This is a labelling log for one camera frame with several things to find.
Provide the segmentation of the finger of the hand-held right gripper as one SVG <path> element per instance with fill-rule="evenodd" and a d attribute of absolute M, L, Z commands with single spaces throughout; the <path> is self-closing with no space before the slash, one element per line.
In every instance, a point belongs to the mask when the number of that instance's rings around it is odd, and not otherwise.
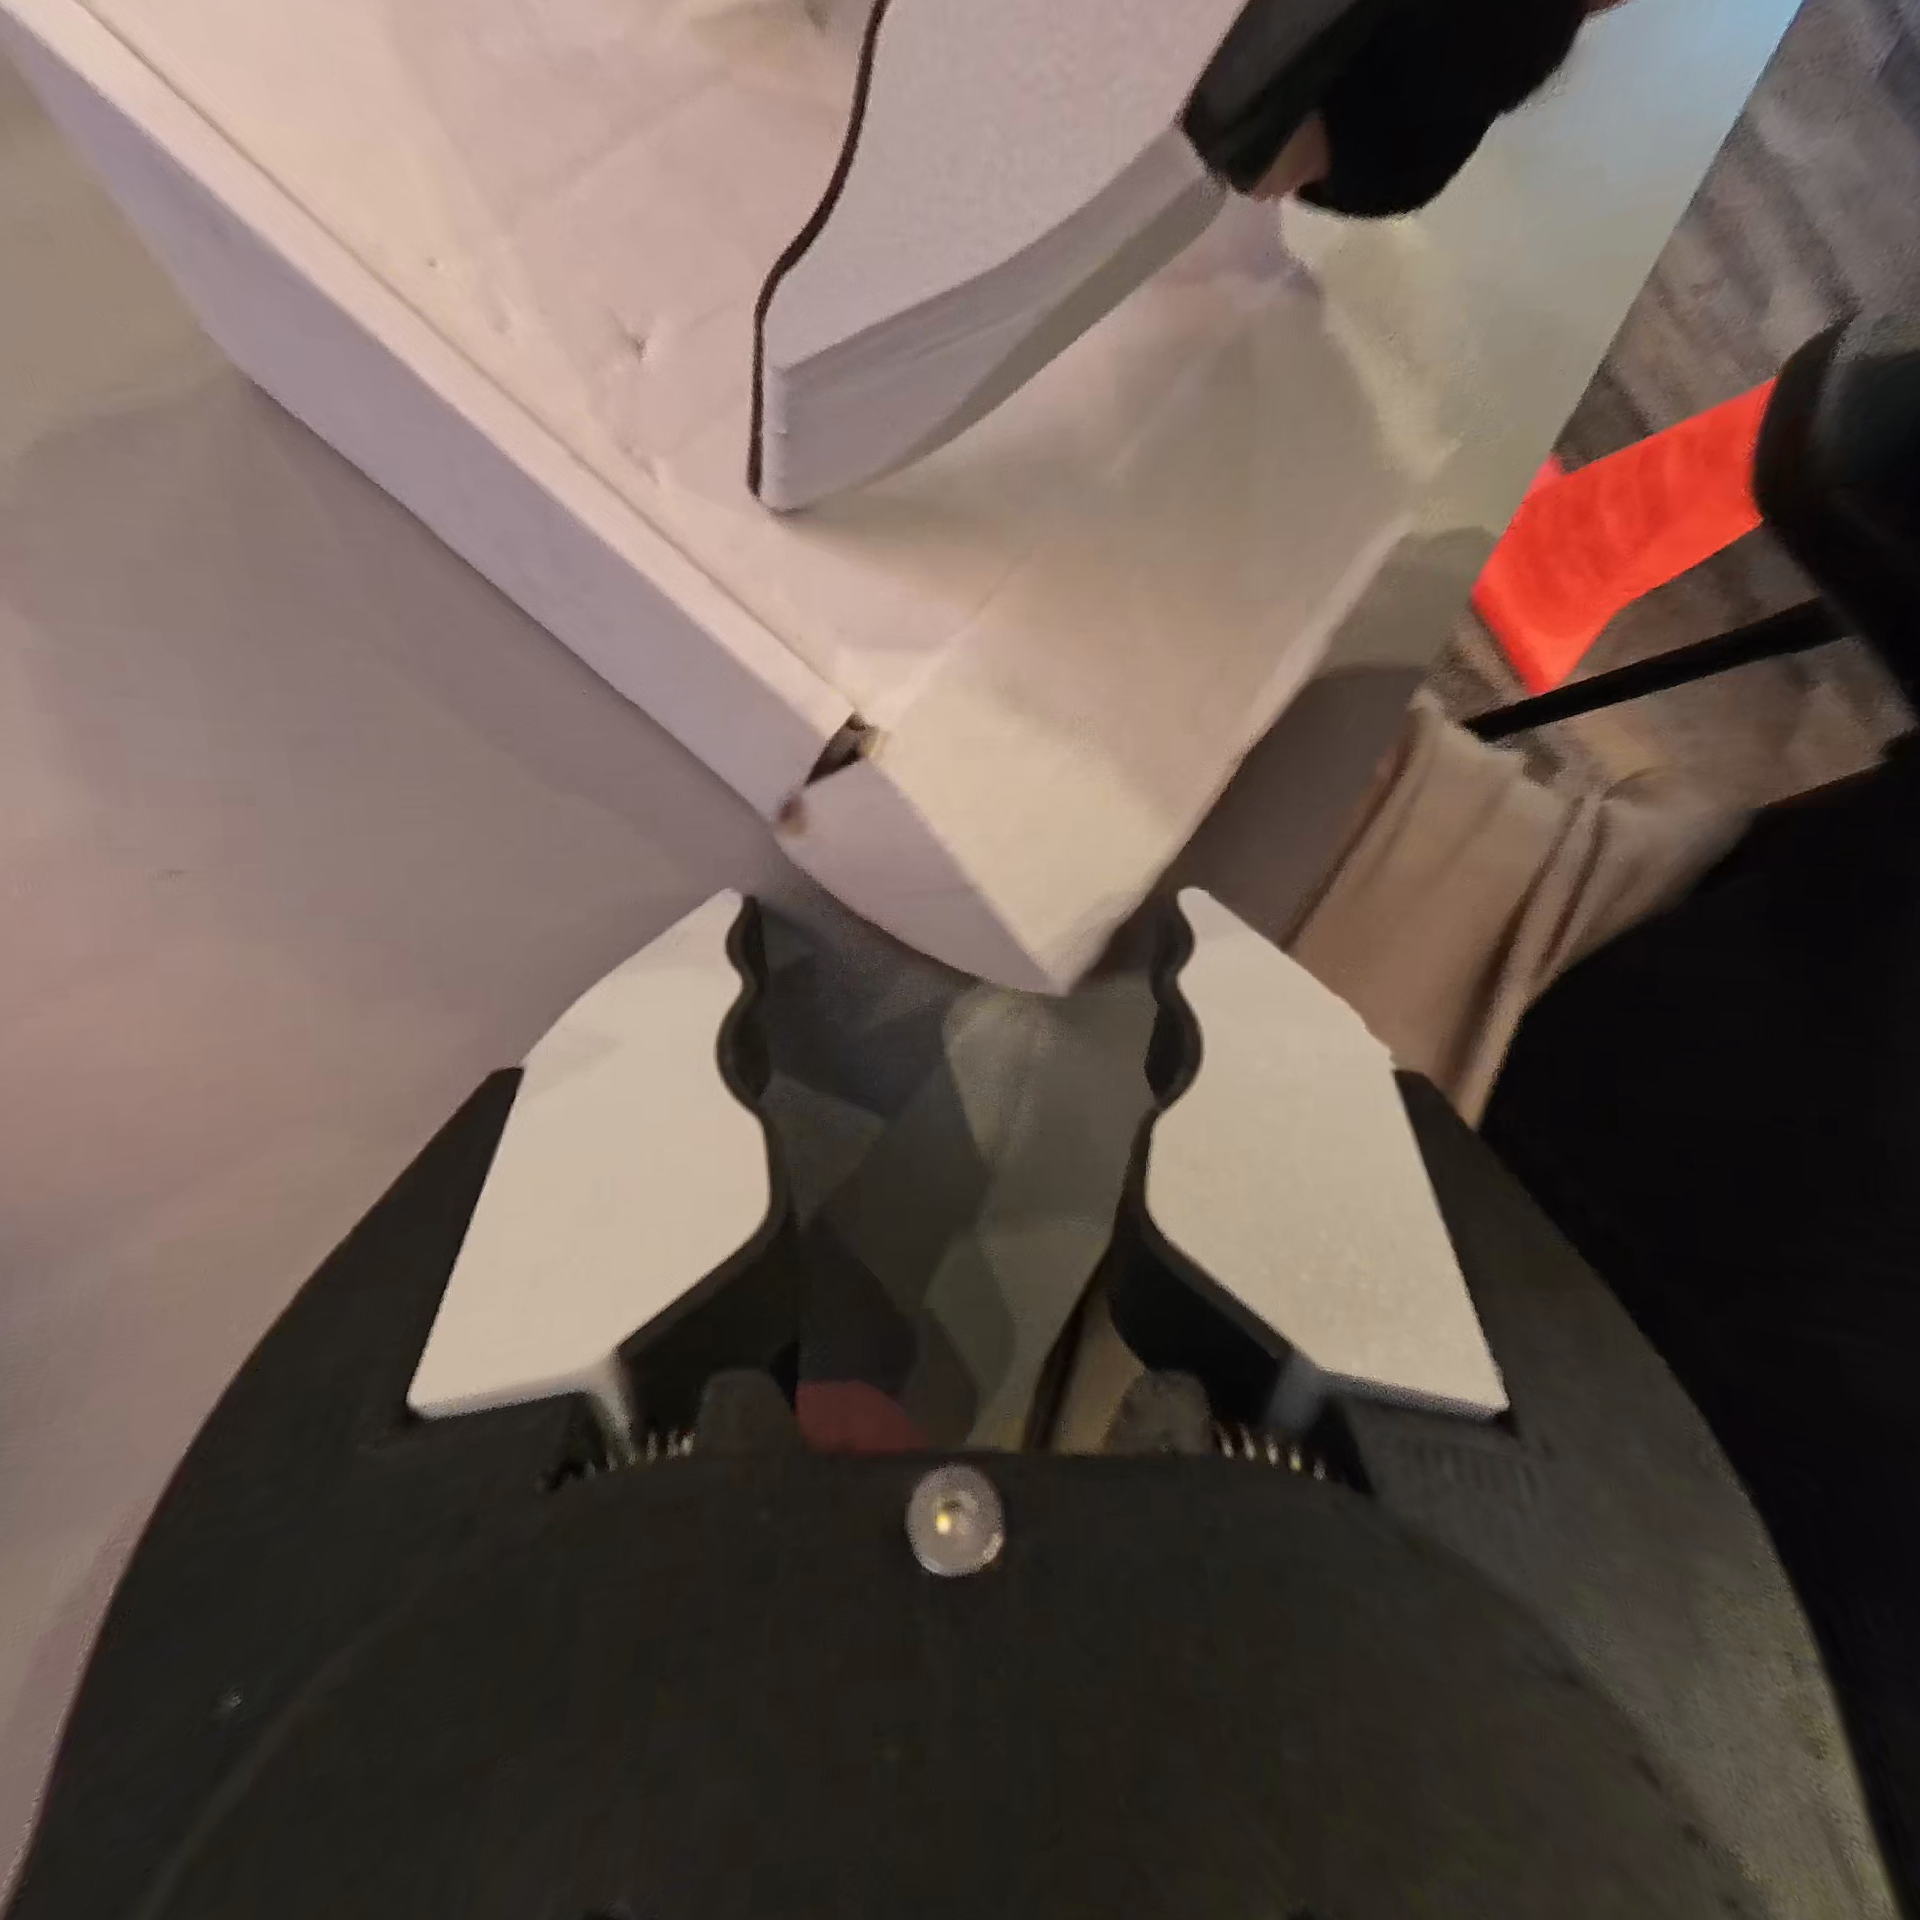
<path fill-rule="evenodd" d="M 804 513 L 996 411 L 1218 214 L 1182 122 L 1236 2 L 895 2 L 754 307 L 751 487 Z"/>

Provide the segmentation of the black thin rod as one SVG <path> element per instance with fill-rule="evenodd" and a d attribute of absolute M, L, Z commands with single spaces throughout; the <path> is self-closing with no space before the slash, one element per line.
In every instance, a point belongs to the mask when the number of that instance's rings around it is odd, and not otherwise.
<path fill-rule="evenodd" d="M 1811 599 L 1742 629 L 1484 711 L 1465 721 L 1463 727 L 1478 740 L 1492 745 L 1710 681 L 1746 665 L 1804 657 L 1846 638 L 1849 638 L 1849 629 L 1836 609 L 1822 599 Z"/>

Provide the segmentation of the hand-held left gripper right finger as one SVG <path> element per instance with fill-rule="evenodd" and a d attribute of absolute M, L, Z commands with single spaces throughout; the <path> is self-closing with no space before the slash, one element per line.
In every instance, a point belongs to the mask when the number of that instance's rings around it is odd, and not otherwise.
<path fill-rule="evenodd" d="M 1218 1417 L 1338 1399 L 1507 1415 L 1401 1079 L 1367 1021 L 1201 890 L 1155 965 L 1151 1107 L 1115 1215 L 1115 1330 Z"/>

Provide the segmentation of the person's right hand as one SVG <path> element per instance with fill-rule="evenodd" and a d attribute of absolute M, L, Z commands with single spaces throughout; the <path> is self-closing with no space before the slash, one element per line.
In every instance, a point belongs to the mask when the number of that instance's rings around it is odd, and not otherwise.
<path fill-rule="evenodd" d="M 1607 5 L 1394 5 L 1255 185 L 1342 219 L 1398 219 L 1435 201 L 1488 131 L 1569 61 Z"/>

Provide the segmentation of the red tape strip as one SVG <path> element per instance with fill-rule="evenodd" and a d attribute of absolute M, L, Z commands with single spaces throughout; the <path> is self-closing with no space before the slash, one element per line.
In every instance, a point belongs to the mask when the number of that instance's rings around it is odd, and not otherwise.
<path fill-rule="evenodd" d="M 1590 463 L 1539 468 L 1473 589 L 1527 694 L 1560 690 L 1625 609 L 1759 532 L 1774 391 L 1768 380 Z"/>

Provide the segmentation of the white cardboard box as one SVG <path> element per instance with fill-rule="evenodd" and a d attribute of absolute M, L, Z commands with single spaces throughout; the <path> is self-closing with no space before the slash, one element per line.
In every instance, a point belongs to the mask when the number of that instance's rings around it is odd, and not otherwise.
<path fill-rule="evenodd" d="M 753 310 L 871 5 L 6 5 L 214 340 L 756 813 L 1008 987 L 1098 957 L 1408 527 L 1281 214 L 775 515 Z"/>

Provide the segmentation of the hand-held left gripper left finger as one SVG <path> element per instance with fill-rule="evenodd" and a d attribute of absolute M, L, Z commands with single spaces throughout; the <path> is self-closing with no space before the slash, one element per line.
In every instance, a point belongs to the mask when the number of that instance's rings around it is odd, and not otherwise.
<path fill-rule="evenodd" d="M 712 897 L 524 1057 L 407 1387 L 416 1417 L 584 1396 L 604 1433 L 690 1433 L 710 1380 L 794 1339 L 760 935 L 751 899 Z"/>

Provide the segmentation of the black round object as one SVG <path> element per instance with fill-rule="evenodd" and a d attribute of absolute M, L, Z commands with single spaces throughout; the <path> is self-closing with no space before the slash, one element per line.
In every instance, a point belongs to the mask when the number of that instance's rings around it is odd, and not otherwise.
<path fill-rule="evenodd" d="M 1864 310 L 1804 342 L 1761 418 L 1762 526 L 1919 714 L 1919 319 Z"/>

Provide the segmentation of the beige cloth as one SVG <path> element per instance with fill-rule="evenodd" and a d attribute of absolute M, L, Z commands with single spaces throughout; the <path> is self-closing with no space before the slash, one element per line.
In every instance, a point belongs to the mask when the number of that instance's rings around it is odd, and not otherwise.
<path fill-rule="evenodd" d="M 1420 693 L 1287 951 L 1478 1127 L 1530 1007 L 1752 818 L 1675 775 L 1548 785 Z"/>

